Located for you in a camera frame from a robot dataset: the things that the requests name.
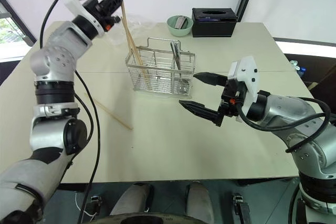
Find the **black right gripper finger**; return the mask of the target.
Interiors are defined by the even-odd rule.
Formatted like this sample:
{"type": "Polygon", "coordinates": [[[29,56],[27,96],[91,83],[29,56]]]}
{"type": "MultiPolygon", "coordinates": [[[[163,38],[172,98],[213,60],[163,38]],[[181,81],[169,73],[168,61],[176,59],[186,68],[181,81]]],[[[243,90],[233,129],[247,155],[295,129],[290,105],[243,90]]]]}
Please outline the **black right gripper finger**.
{"type": "Polygon", "coordinates": [[[205,105],[189,100],[179,100],[179,104],[190,111],[195,116],[209,120],[216,126],[220,127],[224,118],[222,106],[220,105],[217,110],[206,108],[205,105]]]}
{"type": "Polygon", "coordinates": [[[196,78],[197,80],[205,83],[205,84],[209,84],[212,86],[222,86],[224,87],[226,85],[227,82],[227,77],[226,76],[222,76],[220,74],[216,74],[216,73],[210,73],[210,72],[199,72],[194,74],[194,78],[196,78]]]}

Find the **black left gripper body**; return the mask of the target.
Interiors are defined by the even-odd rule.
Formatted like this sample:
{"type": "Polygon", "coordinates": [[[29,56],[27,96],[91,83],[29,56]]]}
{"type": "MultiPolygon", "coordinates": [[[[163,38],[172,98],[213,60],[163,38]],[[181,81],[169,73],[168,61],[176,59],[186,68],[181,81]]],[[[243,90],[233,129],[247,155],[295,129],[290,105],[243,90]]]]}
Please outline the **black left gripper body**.
{"type": "Polygon", "coordinates": [[[100,8],[98,0],[87,0],[84,8],[98,21],[104,31],[109,31],[115,24],[121,21],[119,16],[104,16],[103,8],[100,8]]]}

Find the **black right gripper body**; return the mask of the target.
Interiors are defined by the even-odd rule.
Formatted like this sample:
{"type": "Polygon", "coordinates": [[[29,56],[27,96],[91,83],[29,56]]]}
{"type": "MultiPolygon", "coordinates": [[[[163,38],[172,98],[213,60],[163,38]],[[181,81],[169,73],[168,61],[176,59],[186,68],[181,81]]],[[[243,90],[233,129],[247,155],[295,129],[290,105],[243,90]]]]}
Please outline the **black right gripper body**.
{"type": "Polygon", "coordinates": [[[240,107],[243,106],[246,93],[247,87],[243,81],[226,78],[219,106],[219,117],[239,116],[236,105],[240,105],[240,107]]]}

